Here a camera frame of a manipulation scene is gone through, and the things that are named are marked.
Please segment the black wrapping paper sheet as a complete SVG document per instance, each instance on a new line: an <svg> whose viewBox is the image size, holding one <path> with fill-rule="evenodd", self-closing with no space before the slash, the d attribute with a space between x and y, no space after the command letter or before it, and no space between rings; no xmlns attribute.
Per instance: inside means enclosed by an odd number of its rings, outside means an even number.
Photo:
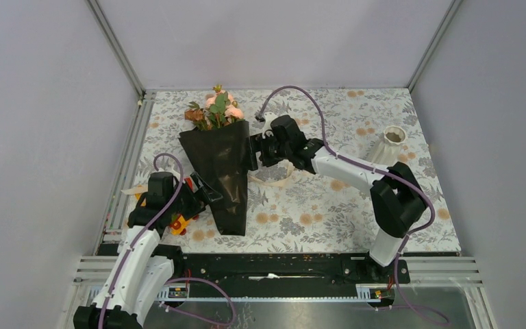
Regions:
<svg viewBox="0 0 526 329"><path fill-rule="evenodd" d="M214 130L179 134L192 168L222 199L210 205L222 235L244 236L247 226L250 170L249 122L238 121Z"/></svg>

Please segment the peach flower bouquet black wrap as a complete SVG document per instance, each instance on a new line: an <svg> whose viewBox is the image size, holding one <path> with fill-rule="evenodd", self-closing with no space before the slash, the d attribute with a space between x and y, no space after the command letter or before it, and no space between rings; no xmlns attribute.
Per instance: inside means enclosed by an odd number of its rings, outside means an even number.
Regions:
<svg viewBox="0 0 526 329"><path fill-rule="evenodd" d="M192 101L184 112L184 118L200 131L217 130L245 119L243 111L233 95L221 84L212 88L203 106Z"/></svg>

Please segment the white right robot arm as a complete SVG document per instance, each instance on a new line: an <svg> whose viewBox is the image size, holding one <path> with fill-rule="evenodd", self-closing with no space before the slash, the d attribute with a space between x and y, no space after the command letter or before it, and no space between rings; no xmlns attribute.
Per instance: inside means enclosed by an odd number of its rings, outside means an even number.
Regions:
<svg viewBox="0 0 526 329"><path fill-rule="evenodd" d="M392 274L392 262L401 250L410 228L429 204L411 169L401 162L391 167L337 155L318 138L306 138L288 115L259 114L262 132L251 136L252 154L271 167L287 160L294 168L333 178L369 194L379 227L365 272L374 282Z"/></svg>

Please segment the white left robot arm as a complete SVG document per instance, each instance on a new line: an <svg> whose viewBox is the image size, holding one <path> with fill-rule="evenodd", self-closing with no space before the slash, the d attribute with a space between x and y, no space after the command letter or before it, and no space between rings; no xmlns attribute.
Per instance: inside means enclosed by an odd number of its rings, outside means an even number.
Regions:
<svg viewBox="0 0 526 329"><path fill-rule="evenodd" d="M172 256L155 253L162 235L172 221L193 219L223 198L196 172L187 178L152 173L144 191L131 191L138 200L129 214L125 241L91 305L75 311L75 328L141 328L164 283L178 281L185 272L178 249Z"/></svg>

